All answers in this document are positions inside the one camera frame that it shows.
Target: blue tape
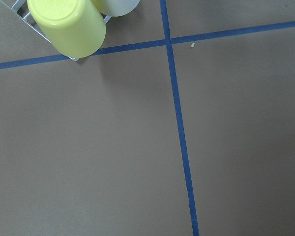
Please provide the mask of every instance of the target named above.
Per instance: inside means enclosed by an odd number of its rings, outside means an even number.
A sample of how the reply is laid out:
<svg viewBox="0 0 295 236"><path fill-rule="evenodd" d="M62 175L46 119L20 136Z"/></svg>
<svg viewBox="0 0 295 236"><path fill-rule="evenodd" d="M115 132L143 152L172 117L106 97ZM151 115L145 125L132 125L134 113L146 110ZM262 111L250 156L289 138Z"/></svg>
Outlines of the blue tape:
<svg viewBox="0 0 295 236"><path fill-rule="evenodd" d="M117 52L125 52L125 51L143 49L143 48L158 47L158 46L164 46L164 45L165 45L165 40L163 39L163 40L134 43L134 44L128 44L128 45L122 45L122 46L109 47L109 48L101 48L98 51L96 51L92 56L109 54L109 53L117 53ZM41 63L47 63L47 62L53 62L53 61L59 61L59 60L68 60L68 59L69 58L64 55L53 55L53 56L40 57L40 58L3 62L3 63L0 63L0 70L12 68L12 67L41 64Z"/></svg>
<svg viewBox="0 0 295 236"><path fill-rule="evenodd" d="M166 7L165 0L160 0L160 5L161 5L161 13L162 13L164 34L165 34L165 40L166 40L167 58L168 58L169 71L170 71L172 90L173 90L173 96L174 96L174 105L175 105L176 118L177 118L177 127L178 127L178 134L179 134L179 140L180 140L182 163L183 163L183 169L184 169L187 192L188 192L192 231L194 236L199 236L200 233L199 233L198 218L197 218L197 212L196 212L196 204L195 204L195 199L193 194L192 178L191 178L190 164L189 164L189 158L188 158L185 131L183 126L174 52L173 52L173 46L171 42L170 27L169 27L169 20L168 20L167 7Z"/></svg>
<svg viewBox="0 0 295 236"><path fill-rule="evenodd" d="M168 17L162 17L162 18L163 18L164 25L168 26L169 25ZM128 45L122 45L122 46L102 48L102 49L99 49L93 55L102 55L102 54L124 52L124 51L136 50L136 49L158 47L158 46L164 46L167 43L178 44L178 43L206 40L206 39L220 38L220 37L227 37L227 36L235 36L240 34L255 33L255 32L262 32L262 31L269 31L269 30L279 30L279 29L286 29L286 28L293 28L293 27L295 27L295 21L273 24L273 25L242 28L242 29L232 29L232 30L219 31L219 32L213 32L213 33L203 33L203 34L197 34L197 35L177 37L172 39L170 38L169 27L167 27L166 29L164 28L165 40L155 40L155 41L149 41L149 42L143 42L143 43L134 43L134 44L128 44ZM12 68L12 67L41 64L46 62L53 62L53 61L67 60L67 59L68 57L64 55L53 55L53 56L40 57L40 58L9 61L9 62L0 63L0 70Z"/></svg>
<svg viewBox="0 0 295 236"><path fill-rule="evenodd" d="M12 67L41 64L41 63L46 63L46 62L67 60L67 59L69 59L69 58L64 55L53 55L53 56L47 56L47 57L41 57L41 58L31 58L31 59L25 59L25 60L9 61L9 62L0 63L0 70L12 68Z"/></svg>
<svg viewBox="0 0 295 236"><path fill-rule="evenodd" d="M235 36L235 35L248 34L248 33L257 33L262 31L269 31L269 30L280 30L280 29L293 28L293 27L295 27L295 21L177 37L177 38L172 38L171 42L172 44L178 44L178 43L206 40L206 39L212 39L212 38L221 38L221 37Z"/></svg>

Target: white cup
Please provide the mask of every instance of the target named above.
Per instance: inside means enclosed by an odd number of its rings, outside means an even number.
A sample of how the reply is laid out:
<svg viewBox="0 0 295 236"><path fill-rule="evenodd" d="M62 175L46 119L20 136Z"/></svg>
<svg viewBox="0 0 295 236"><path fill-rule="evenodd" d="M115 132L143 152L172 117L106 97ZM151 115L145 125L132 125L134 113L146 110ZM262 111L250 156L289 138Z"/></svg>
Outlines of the white cup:
<svg viewBox="0 0 295 236"><path fill-rule="evenodd" d="M140 0L93 0L97 9L108 16L123 16L132 11Z"/></svg>

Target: brown floor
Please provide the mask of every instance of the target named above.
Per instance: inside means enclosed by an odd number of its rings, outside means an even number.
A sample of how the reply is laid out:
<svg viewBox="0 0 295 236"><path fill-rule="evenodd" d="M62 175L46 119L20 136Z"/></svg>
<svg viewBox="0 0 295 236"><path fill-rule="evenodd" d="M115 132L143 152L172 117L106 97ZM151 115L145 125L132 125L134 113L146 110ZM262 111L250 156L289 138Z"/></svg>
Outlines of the brown floor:
<svg viewBox="0 0 295 236"><path fill-rule="evenodd" d="M73 62L0 2L0 236L295 236L295 0L166 4Z"/></svg>

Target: yellow cup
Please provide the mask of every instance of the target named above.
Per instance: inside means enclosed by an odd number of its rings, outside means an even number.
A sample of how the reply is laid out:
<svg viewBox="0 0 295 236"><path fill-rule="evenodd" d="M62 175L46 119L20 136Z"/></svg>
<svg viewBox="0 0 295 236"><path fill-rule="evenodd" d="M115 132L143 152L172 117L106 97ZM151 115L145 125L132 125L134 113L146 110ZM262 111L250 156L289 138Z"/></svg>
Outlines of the yellow cup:
<svg viewBox="0 0 295 236"><path fill-rule="evenodd" d="M102 45L106 26L91 0L28 0L29 11L65 56L87 57Z"/></svg>

